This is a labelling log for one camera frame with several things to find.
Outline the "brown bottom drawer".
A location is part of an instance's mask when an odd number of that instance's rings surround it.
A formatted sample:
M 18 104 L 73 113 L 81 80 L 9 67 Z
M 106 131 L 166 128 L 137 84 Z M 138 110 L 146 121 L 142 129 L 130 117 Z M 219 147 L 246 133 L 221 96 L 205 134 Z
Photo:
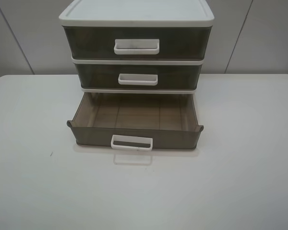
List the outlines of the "brown bottom drawer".
M 84 93 L 72 120 L 76 143 L 192 150 L 204 127 L 192 94 Z

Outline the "brown drawer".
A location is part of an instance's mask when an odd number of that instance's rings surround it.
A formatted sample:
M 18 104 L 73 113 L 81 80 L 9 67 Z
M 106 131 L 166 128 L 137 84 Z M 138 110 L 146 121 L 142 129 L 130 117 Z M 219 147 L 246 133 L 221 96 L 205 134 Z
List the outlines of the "brown drawer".
M 201 65 L 76 64 L 84 89 L 195 90 Z
M 84 93 L 72 120 L 76 143 L 192 150 L 204 127 L 192 94 Z
M 210 27 L 64 27 L 74 59 L 202 60 Z

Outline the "white drawer cabinet frame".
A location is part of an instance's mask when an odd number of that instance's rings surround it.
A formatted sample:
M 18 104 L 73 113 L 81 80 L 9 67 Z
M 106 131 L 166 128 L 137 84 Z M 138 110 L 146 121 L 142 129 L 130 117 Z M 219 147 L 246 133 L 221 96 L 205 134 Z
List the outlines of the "white drawer cabinet frame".
M 62 27 L 210 27 L 204 0 L 75 0 L 59 16 Z M 203 65 L 202 60 L 74 59 L 76 64 Z M 189 94 L 195 90 L 84 89 L 84 92 Z

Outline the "brown middle drawer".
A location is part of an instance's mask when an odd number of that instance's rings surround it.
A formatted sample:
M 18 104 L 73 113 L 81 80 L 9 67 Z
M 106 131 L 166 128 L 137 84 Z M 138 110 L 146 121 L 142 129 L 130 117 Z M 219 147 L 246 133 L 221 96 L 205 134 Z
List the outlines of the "brown middle drawer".
M 195 90 L 201 65 L 76 64 L 84 89 Z

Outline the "brown top drawer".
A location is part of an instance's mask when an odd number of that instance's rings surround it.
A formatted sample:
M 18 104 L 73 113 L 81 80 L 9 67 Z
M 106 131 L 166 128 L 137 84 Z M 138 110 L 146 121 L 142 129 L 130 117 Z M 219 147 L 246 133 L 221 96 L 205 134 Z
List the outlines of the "brown top drawer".
M 64 27 L 74 59 L 202 60 L 210 27 Z

